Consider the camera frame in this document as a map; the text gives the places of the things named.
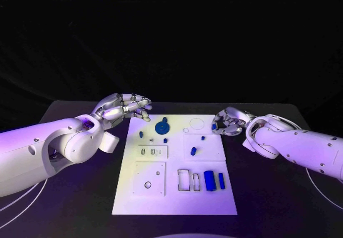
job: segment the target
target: white robotic arm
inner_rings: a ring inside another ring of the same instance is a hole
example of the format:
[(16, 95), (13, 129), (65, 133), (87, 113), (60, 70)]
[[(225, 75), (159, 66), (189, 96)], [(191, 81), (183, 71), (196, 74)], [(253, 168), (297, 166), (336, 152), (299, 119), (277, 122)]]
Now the white robotic arm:
[(256, 117), (251, 113), (228, 107), (214, 119), (214, 133), (238, 135), (244, 128), (244, 146), (253, 152), (270, 159), (276, 159), (281, 154), (293, 163), (343, 179), (342, 138), (302, 130), (292, 121), (276, 115)]
[(106, 130), (124, 118), (150, 121), (145, 110), (150, 103), (140, 95), (116, 93), (100, 101), (90, 115), (0, 133), (0, 197), (87, 161), (98, 149), (113, 153), (120, 139)]

